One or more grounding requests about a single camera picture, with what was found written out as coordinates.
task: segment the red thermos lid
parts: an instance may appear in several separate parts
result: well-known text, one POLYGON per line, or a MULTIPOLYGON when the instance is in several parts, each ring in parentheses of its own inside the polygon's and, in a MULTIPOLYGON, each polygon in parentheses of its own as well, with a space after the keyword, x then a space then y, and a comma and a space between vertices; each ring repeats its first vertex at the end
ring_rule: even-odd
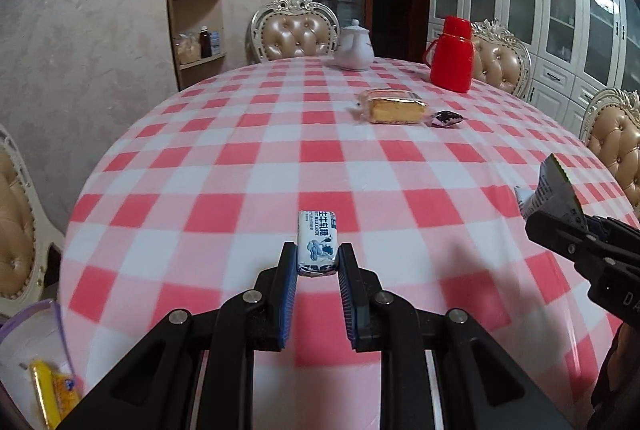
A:
POLYGON ((471 39, 471 22, 457 16, 447 16, 444 18, 444 34, 452 36, 460 36, 461 38, 471 39))

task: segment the brown bottle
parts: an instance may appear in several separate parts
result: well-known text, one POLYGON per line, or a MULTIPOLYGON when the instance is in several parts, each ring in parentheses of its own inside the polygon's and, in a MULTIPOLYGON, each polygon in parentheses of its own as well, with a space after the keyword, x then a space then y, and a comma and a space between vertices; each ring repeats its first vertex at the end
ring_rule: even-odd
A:
POLYGON ((211 39, 209 37, 209 31, 206 27, 200 29, 200 57, 211 57, 211 39))

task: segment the round table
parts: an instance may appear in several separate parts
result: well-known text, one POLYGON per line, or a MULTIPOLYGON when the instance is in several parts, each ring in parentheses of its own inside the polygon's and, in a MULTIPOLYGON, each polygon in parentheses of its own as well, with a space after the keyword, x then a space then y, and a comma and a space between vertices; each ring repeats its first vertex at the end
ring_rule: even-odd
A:
MULTIPOLYGON (((585 213, 638 225, 574 135, 482 82, 437 88, 420 64, 280 60, 172 96, 108 150, 68 227, 60 301, 85 391, 171 309, 215 309, 251 288, 296 240, 298 211, 322 209, 385 289, 420 309, 466 309, 569 418, 588 416, 619 322, 570 262, 527 239, 513 186, 535 187, 549 153, 585 213), (380 87, 466 121, 364 123, 355 96, 380 87)), ((256 356, 255 427, 377 428, 379 402, 380 357, 351 350, 336 275, 299 278, 287 349, 256 356)))

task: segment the red thermos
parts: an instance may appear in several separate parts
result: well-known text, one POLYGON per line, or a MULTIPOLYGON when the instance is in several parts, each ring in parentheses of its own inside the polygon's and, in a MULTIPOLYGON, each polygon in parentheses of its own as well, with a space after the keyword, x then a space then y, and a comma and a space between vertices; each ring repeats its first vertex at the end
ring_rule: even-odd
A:
POLYGON ((433 84, 455 92, 468 92, 474 67, 471 22, 447 16, 442 34, 424 51, 422 62, 431 67, 433 84), (433 64, 429 65, 427 55, 434 46, 433 64))

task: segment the chair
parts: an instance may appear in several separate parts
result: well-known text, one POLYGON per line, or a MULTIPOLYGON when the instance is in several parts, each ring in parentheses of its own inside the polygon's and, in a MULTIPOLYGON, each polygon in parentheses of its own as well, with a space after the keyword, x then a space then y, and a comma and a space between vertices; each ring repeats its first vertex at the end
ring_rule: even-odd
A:
POLYGON ((605 88, 587 106, 580 141, 615 177, 640 213, 640 97, 637 92, 605 88))
POLYGON ((252 47, 260 62, 329 54, 339 33, 334 12, 311 0, 276 0, 251 20, 252 47))
POLYGON ((0 315, 40 300, 49 250, 64 236, 49 222, 14 141, 0 125, 0 315))
POLYGON ((520 99, 531 92, 531 57, 527 47, 498 20, 471 24, 476 48, 473 78, 520 99))

